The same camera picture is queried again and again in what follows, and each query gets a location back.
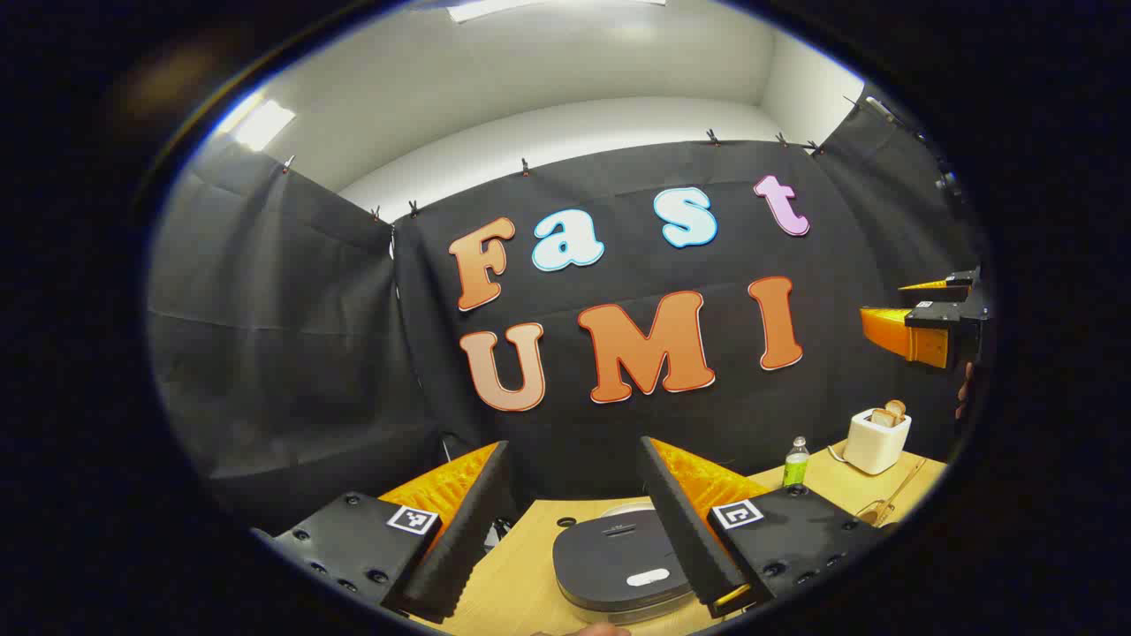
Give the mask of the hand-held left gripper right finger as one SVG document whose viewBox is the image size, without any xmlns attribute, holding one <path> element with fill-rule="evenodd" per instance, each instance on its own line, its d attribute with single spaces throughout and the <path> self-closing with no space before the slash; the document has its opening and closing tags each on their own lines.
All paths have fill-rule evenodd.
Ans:
<svg viewBox="0 0 1131 636">
<path fill-rule="evenodd" d="M 815 587 L 884 539 L 808 485 L 768 490 L 654 437 L 640 438 L 638 472 L 696 599 L 715 618 Z"/>
</svg>

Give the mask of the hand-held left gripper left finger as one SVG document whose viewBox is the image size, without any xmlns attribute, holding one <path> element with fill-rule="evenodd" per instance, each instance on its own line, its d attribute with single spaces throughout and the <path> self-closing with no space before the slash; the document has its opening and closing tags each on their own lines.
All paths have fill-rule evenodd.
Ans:
<svg viewBox="0 0 1131 636">
<path fill-rule="evenodd" d="M 370 612 L 452 618 L 509 500 L 508 442 L 435 464 L 368 442 L 252 475 L 257 536 L 296 571 Z"/>
</svg>

